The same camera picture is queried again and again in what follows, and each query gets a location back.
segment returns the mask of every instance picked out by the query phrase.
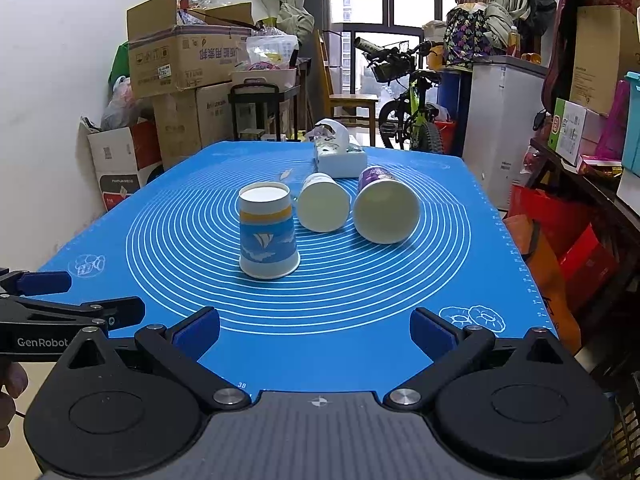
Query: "wooden chair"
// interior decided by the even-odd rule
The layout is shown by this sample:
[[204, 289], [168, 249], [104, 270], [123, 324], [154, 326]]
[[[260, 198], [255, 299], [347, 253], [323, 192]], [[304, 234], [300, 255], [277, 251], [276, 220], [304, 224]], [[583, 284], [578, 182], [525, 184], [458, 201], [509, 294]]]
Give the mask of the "wooden chair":
[[334, 94], [334, 86], [331, 81], [331, 73], [329, 71], [329, 57], [326, 51], [324, 39], [319, 30], [314, 31], [316, 42], [316, 59], [320, 67], [320, 85], [322, 92], [322, 106], [325, 117], [336, 120], [367, 120], [366, 117], [358, 116], [339, 116], [335, 117], [335, 108], [368, 108], [369, 109], [369, 143], [371, 146], [376, 145], [376, 103], [377, 95], [360, 95], [360, 94]]

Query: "white chest freezer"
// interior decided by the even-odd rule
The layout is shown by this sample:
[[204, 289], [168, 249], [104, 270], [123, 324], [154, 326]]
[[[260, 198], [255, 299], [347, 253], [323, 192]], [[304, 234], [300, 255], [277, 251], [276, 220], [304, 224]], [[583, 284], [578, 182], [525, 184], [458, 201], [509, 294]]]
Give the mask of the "white chest freezer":
[[511, 184], [523, 180], [545, 75], [546, 67], [510, 56], [474, 64], [463, 159], [498, 209], [509, 208]]

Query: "metal screw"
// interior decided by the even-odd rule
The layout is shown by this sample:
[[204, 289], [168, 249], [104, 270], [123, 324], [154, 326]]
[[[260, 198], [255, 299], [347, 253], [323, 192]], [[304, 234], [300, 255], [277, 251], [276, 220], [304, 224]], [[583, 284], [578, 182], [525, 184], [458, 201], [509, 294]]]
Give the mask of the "metal screw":
[[222, 388], [213, 394], [213, 400], [219, 404], [233, 406], [244, 400], [244, 392], [237, 388]]
[[398, 388], [389, 394], [389, 399], [401, 406], [411, 406], [420, 401], [420, 394], [411, 388]]

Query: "blue paper cup with sailboat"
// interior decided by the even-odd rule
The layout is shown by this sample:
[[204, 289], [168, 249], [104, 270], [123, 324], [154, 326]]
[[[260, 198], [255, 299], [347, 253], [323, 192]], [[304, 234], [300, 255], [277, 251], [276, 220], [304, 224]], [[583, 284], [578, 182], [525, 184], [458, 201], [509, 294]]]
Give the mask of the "blue paper cup with sailboat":
[[300, 264], [291, 192], [280, 182], [240, 190], [240, 268], [259, 280], [291, 274]]

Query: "white paper cup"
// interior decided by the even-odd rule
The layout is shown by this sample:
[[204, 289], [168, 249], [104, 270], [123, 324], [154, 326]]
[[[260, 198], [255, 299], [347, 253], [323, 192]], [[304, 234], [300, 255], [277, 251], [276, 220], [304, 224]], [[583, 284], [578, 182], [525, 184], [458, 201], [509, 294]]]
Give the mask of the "white paper cup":
[[300, 264], [291, 192], [280, 182], [257, 182], [239, 193], [240, 268], [252, 278], [274, 280]]
[[401, 242], [419, 219], [418, 196], [389, 170], [371, 166], [360, 174], [353, 223], [363, 238], [375, 244]]
[[349, 217], [351, 200], [335, 180], [325, 173], [314, 173], [302, 184], [296, 203], [298, 220], [316, 233], [340, 229]]

